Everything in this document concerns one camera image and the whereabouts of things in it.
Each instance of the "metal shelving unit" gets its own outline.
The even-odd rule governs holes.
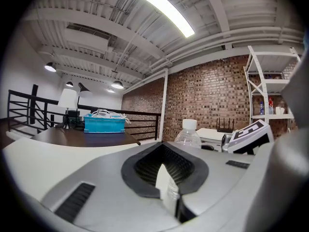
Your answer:
[[[293,119],[292,114],[283,115],[270,115],[268,113],[268,96],[269,95],[281,95],[280,92],[285,85],[289,83],[289,80],[284,79],[283,71],[289,65],[293,59],[297,59],[300,62],[300,58],[294,48],[290,48],[290,53],[284,52],[255,52],[249,45],[250,55],[248,63],[244,66],[250,100],[250,124],[253,119],[264,119],[266,123],[269,123],[270,119]],[[259,85],[250,81],[250,75],[259,75],[261,83]],[[280,74],[282,79],[265,79],[265,74]],[[253,95],[262,95],[264,98],[264,115],[253,115]]]

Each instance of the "ceiling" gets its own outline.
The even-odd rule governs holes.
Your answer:
[[[286,0],[169,1],[195,35],[185,38],[145,0],[35,0],[21,21],[22,30],[44,60],[56,63],[59,73],[106,85],[121,80],[125,87],[212,52],[302,44],[302,23]],[[73,24],[83,30],[67,29]],[[108,41],[98,36],[102,32]]]

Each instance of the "bottle cap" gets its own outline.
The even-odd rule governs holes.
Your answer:
[[[187,130],[196,130],[197,129],[197,121],[195,119],[184,119],[183,120],[183,128]]]

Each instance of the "blue box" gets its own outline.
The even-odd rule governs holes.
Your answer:
[[[84,133],[122,133],[125,132],[124,118],[100,118],[92,117],[92,114],[84,116]]]

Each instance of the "white pillar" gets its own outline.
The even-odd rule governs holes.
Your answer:
[[[162,136],[163,136],[166,91],[168,89],[168,77],[169,77],[169,70],[166,68],[165,69],[165,76],[164,76],[164,90],[163,90],[163,100],[162,100],[162,110],[161,110],[159,141],[162,141]]]

